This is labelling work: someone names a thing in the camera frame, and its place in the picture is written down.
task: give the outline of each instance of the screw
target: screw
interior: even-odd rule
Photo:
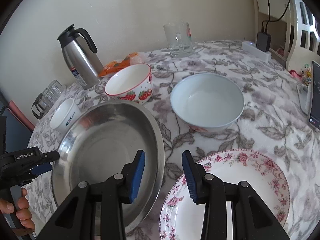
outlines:
[[[79,188],[84,188],[84,187],[86,187],[87,185],[88,185],[88,183],[87,183],[86,181],[81,181],[81,182],[79,182],[78,187],[79,187]]]
[[[241,185],[242,187],[249,187],[249,182],[243,180],[243,181],[240,182],[240,185]]]
[[[123,178],[123,175],[122,173],[117,173],[113,176],[115,179],[122,179]]]
[[[212,180],[214,178],[214,176],[211,174],[211,173],[207,173],[205,176],[204,176],[205,179],[207,180]]]

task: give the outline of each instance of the white power strip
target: white power strip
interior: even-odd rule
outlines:
[[[263,52],[257,49],[256,44],[252,41],[243,41],[241,48],[252,55],[258,57],[259,59],[263,60],[264,62],[268,62],[271,59],[271,52]]]

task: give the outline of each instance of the metal basin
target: metal basin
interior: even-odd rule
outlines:
[[[123,205],[126,233],[151,210],[164,174],[164,144],[152,114],[130,101],[111,101],[83,114],[68,130],[59,146],[60,160],[52,169],[52,190],[60,205],[80,182],[105,181],[132,162],[137,150],[146,154],[138,197]],[[95,234],[100,235],[100,205],[97,204]]]

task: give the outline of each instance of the glass mug handle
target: glass mug handle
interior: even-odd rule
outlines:
[[[176,39],[178,42],[179,53],[182,54],[182,53],[184,53],[184,48],[183,48],[181,33],[176,33]]]

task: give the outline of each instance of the white cup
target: white cup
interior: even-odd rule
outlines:
[[[74,99],[69,98],[54,113],[50,121],[50,127],[60,133],[65,133],[80,115],[81,112]]]

